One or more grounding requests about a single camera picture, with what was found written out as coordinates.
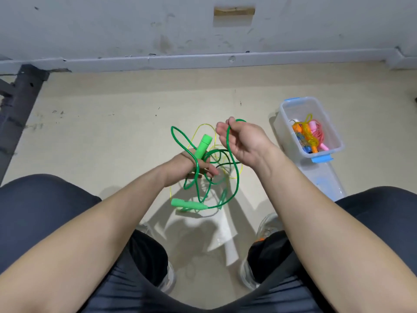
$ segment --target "person's left hand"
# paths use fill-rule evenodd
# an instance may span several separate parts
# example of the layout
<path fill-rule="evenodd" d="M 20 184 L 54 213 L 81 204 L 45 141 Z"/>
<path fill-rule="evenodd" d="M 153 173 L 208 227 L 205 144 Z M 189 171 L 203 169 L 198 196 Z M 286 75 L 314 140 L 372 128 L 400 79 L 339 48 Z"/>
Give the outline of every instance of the person's left hand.
<path fill-rule="evenodd" d="M 218 170 L 208 162 L 204 162 L 199 159 L 200 173 L 207 173 L 208 177 L 217 176 Z M 162 164 L 162 168 L 165 174 L 165 186 L 172 186 L 182 179 L 185 179 L 193 170 L 195 170 L 195 161 L 187 153 L 182 152 L 172 158 L 170 161 Z"/>

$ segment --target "foot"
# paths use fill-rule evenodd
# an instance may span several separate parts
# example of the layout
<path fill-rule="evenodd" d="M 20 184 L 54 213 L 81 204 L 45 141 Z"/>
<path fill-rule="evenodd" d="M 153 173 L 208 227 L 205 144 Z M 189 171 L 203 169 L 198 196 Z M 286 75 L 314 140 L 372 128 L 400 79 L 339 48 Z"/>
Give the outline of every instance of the foot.
<path fill-rule="evenodd" d="M 138 226 L 136 226 L 136 229 L 154 238 L 154 236 L 152 235 L 152 229 L 147 223 L 139 224 Z M 158 289 L 166 294 L 169 294 L 174 288 L 175 282 L 176 282 L 176 275 L 175 275 L 174 267 L 172 266 L 170 262 L 168 262 L 168 273 L 162 280 L 161 284 L 158 286 Z"/>
<path fill-rule="evenodd" d="M 281 221 L 278 219 L 278 215 L 276 213 L 268 214 L 260 223 L 258 232 L 256 233 L 256 241 L 259 242 L 264 240 L 265 238 L 271 236 L 273 233 L 277 231 L 282 231 L 284 228 L 282 226 Z M 240 266 L 239 271 L 240 279 L 242 280 L 243 284 L 251 289 L 255 290 L 259 283 L 255 281 L 253 277 L 252 269 L 249 266 L 248 260 L 245 259 Z"/>

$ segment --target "hand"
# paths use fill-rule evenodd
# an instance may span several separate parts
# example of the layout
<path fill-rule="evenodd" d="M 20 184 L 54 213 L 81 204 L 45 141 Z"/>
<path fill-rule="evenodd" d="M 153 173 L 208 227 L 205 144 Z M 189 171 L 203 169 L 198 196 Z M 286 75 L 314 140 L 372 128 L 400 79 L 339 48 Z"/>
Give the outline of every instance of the hand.
<path fill-rule="evenodd" d="M 255 124 L 237 122 L 230 117 L 226 122 L 218 122 L 216 133 L 222 145 L 227 148 L 226 135 L 230 126 L 229 146 L 232 154 L 244 165 L 255 168 L 262 157 L 275 145 L 266 136 L 263 129 Z"/>
<path fill-rule="evenodd" d="M 217 176 L 218 170 L 210 163 L 204 162 L 199 159 L 200 173 L 207 173 L 209 178 Z M 172 186 L 182 179 L 185 179 L 193 170 L 195 170 L 195 161 L 188 154 L 188 152 L 182 152 L 172 158 L 170 161 L 162 164 L 165 174 L 165 186 Z"/>

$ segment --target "forearm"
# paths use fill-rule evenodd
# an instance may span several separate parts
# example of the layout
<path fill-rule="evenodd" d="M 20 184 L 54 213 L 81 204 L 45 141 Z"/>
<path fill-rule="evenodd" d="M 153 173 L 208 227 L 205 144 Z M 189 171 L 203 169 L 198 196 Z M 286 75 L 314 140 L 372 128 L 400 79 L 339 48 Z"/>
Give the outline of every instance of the forearm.
<path fill-rule="evenodd" d="M 0 275 L 0 306 L 10 312 L 76 312 L 163 187 L 157 167 L 39 242 Z"/>
<path fill-rule="evenodd" d="M 255 171 L 300 261 L 338 311 L 399 312 L 416 305 L 417 279 L 409 268 L 282 152 L 272 149 Z"/>

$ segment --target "white baseboard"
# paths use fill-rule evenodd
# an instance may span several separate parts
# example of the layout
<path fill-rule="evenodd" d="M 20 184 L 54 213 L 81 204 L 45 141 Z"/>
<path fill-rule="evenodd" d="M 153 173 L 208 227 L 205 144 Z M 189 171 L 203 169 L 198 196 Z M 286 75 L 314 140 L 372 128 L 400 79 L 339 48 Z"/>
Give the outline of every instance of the white baseboard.
<path fill-rule="evenodd" d="M 323 62 L 387 61 L 390 68 L 404 68 L 406 59 L 417 68 L 417 57 L 404 57 L 396 48 L 354 50 L 311 50 L 295 52 L 250 52 L 207 55 L 173 55 L 146 57 L 112 57 L 95 59 L 52 58 L 32 61 L 0 61 L 0 74 L 16 74 L 24 63 L 45 70 L 68 70 L 77 73 L 103 71 L 221 68 L 260 65 L 286 65 Z"/>

